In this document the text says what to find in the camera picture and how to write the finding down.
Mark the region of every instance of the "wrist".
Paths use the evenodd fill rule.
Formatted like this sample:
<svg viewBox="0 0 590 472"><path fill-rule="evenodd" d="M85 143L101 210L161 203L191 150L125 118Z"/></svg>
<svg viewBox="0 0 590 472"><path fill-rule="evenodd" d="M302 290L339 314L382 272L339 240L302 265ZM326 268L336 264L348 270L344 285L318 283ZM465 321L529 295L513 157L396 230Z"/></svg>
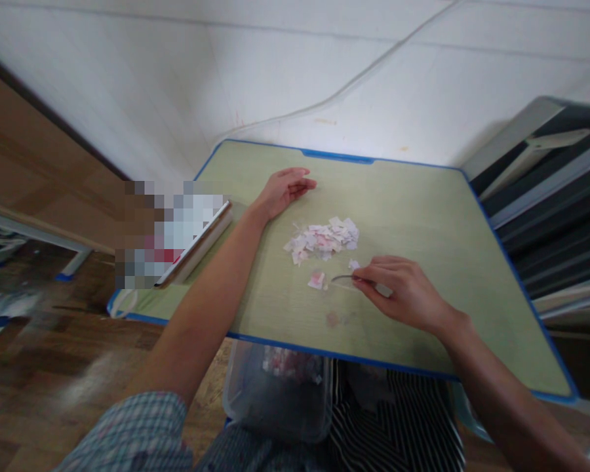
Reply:
<svg viewBox="0 0 590 472"><path fill-rule="evenodd" d="M269 211L257 200L254 201L245 211L245 215L243 218L247 218L252 221L254 224L262 226L263 228L267 225L270 221Z"/></svg>
<svg viewBox="0 0 590 472"><path fill-rule="evenodd" d="M432 334L448 347L457 341L466 339L468 335L475 333L472 318L463 311L450 307L448 313L443 316L444 321Z"/></svg>

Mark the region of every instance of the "white wall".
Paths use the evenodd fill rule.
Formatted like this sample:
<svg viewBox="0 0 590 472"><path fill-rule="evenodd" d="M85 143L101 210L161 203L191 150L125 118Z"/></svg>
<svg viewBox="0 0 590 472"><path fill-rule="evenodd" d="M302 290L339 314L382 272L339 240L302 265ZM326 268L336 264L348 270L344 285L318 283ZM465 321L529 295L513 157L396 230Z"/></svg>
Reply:
<svg viewBox="0 0 590 472"><path fill-rule="evenodd" d="M449 4L0 1L0 61L135 180L188 180ZM465 2L344 100L235 137L458 166L541 94L590 102L590 0Z"/></svg>

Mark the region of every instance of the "forearm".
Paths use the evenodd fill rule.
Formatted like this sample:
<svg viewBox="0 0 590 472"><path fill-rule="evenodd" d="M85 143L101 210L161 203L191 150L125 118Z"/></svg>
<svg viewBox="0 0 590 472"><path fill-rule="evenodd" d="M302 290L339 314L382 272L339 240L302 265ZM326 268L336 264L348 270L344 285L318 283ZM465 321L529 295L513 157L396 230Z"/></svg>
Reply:
<svg viewBox="0 0 590 472"><path fill-rule="evenodd" d="M175 310L127 396L173 391L190 405L236 316L267 221L254 206L245 212Z"/></svg>
<svg viewBox="0 0 590 472"><path fill-rule="evenodd" d="M491 438L515 470L590 471L572 437L491 352L467 315L439 338Z"/></svg>

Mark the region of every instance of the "blue desk edge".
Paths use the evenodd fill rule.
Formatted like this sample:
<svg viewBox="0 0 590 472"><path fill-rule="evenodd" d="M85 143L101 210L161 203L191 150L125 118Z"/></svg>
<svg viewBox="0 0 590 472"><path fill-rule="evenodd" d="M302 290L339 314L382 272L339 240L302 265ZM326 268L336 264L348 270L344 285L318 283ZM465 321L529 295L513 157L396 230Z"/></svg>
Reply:
<svg viewBox="0 0 590 472"><path fill-rule="evenodd" d="M315 151L313 149L301 149L301 148L298 148L298 147L278 146L276 144L257 143L257 142L245 141L245 140L226 139L226 140L221 141L214 148L214 151L212 152L212 154L210 155L210 157L208 158L208 160L205 161L205 164L201 167L199 173L197 174L197 176L195 177L194 180L196 180L196 179L198 179L200 177L200 175L203 173L204 169L207 167L207 165L212 160L214 154L216 154L216 152L219 150L219 148L221 147L221 145L224 142L226 142L226 141L246 143L246 144L255 144L255 145L260 145L260 146L270 146L270 147L273 147L273 148L295 149L297 151L301 151L304 156L311 157L311 158L314 158L314 159L330 159L332 161L343 161L343 162L348 162L348 163L353 163L353 164L360 164L360 165L371 165L375 161L387 161L387 162L393 162L393 163L420 165L420 166L426 166L426 167L446 168L446 169L456 170L458 172L461 172L461 174L463 175L463 178L465 178L465 181L467 182L468 187L470 188L470 191L472 192L472 195L474 195L474 199L476 200L477 205L479 206L479 208L481 209L481 212L483 213L483 217L485 218L485 221L486 221L487 225L490 227L490 230L492 231L492 234L494 235L494 238L496 238L496 240L498 242L498 246L500 247L500 250L503 253L503 256L505 257L505 260L509 264L509 268L511 269L511 271L514 274L514 276L516 277L516 281L518 282L518 286L522 290L522 293L524 294L524 297L526 298L526 301L527 301L528 305L530 306L531 311L533 312L533 314L534 314L534 316L536 318L536 321L537 321L537 323L540 326L540 329L544 333L544 337L546 339L546 342L549 344L549 347L551 348L551 350L553 352L553 355L555 356L557 362L559 363L559 366L561 367L562 372L564 373L564 376L566 377L566 381L568 382L568 386L570 387L570 392L571 392L570 393L570 396L568 396L568 397L562 397L560 395L555 395L555 394L552 394L552 393L544 393L544 392L535 391L535 390L532 390L533 394L537 398L539 398L541 400L547 400L547 401L551 401L551 402L555 402L555 403L564 403L564 404L572 404L572 403L575 403L579 399L580 396L579 396L579 391L577 389L577 386L575 385L572 377L570 376L570 373L569 373L568 369L566 368L566 365L564 364L564 361L562 360L562 357L560 356L559 352L557 351L557 348L555 347L555 344L553 343L553 340L551 339L548 331L546 330L546 327L542 323L542 321L540 319L540 316L538 315L538 312L536 311L536 308L534 307L533 303L531 302L531 298L529 297L529 295L528 295L528 293L527 293L524 285L522 284L522 281L521 281L521 279L520 279L520 277L518 275L518 271L515 269L513 263L509 259L509 255L505 251L505 248L503 247L503 244L500 241L500 238L498 237L498 234L496 234L496 231L494 230L494 228L490 224L490 220L489 220L489 218L487 216L487 213L485 212L485 209L481 205L481 201L479 200L477 194L474 192L474 189L470 185L470 182L469 182L469 179L467 178L467 175L465 175L465 172L462 171L460 168L449 167L449 166L438 166L438 165L433 165L433 164L413 163L413 162L408 162L408 161L394 161L392 159L378 159L378 158L364 157L364 156L357 156L357 155L349 155L349 154L329 153L329 152L325 152L325 151ZM113 302L116 299L116 296L118 295L118 293L120 293L120 290L116 290L113 293L113 295L111 296L111 298L109 299L109 302L107 304L107 313L111 313L111 307L112 307ZM127 316L125 317L125 319L129 319L129 320L133 320L133 321L143 321L145 323L151 323L151 324L154 324L154 325L161 325L161 326L165 326L165 325L168 324L168 320L164 320L164 319L160 319L160 318L155 318L155 317L150 317L150 316L145 316L145 315L140 315L138 313L128 313ZM442 379L442 380L450 380L450 381L453 381L453 382L459 382L460 381L457 376L449 375L449 374L443 374L441 372L434 372L434 371L430 371L430 370L424 370L424 369L418 369L418 368L412 368L412 367L405 367L405 366L398 366L398 365L395 365L395 364L387 364L387 363L382 363L380 361L373 361L371 359L364 359L362 357L356 357L356 356L351 356L351 355L346 355L346 354L338 354L338 353L333 353L333 352L329 352L329 351L324 351L322 349L313 349L313 348L309 348L309 347L303 347L303 346L298 346L298 345L294 345L294 344L283 343L283 342L279 342L279 341L273 341L273 340L267 340L267 339L263 339L263 338L257 338L255 336L247 336L247 335L244 335L244 334L237 334L237 333L232 333L232 332L228 332L227 333L227 336L228 336L228 338L233 338L233 339L237 339L237 340L241 340L241 341L248 341L248 342L255 342L255 343L259 343L259 344L274 345L274 346L277 346L277 347L285 347L287 349L293 349L293 350L297 350L297 351L308 352L308 353L311 353L311 354L316 354L316 355L321 355L321 356L327 356L327 357L334 357L336 359L342 359L344 361L356 362L356 363L361 363L361 364L368 364L368 365L372 365L372 366L376 366L376 367L390 368L390 369L393 369L393 370L400 370L400 371L403 371L403 372L410 372L410 373L413 373L413 374L427 375L427 376L434 377L434 378L439 378L439 379Z"/></svg>

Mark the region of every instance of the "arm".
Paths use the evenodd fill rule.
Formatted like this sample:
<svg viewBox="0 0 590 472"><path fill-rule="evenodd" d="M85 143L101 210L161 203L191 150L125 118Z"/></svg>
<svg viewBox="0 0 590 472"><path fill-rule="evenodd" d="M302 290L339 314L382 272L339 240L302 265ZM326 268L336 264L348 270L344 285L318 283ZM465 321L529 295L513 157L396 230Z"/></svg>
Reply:
<svg viewBox="0 0 590 472"><path fill-rule="evenodd" d="M290 168L271 176L184 296L145 366L127 387L126 397L172 391L190 406L236 316L266 224L317 186L304 178L308 173Z"/></svg>
<svg viewBox="0 0 590 472"><path fill-rule="evenodd" d="M354 285L385 315L439 339L481 422L513 469L590 471L572 437L485 345L469 316L439 296L416 262L374 258L354 276L359 278ZM368 281L393 293L382 296Z"/></svg>

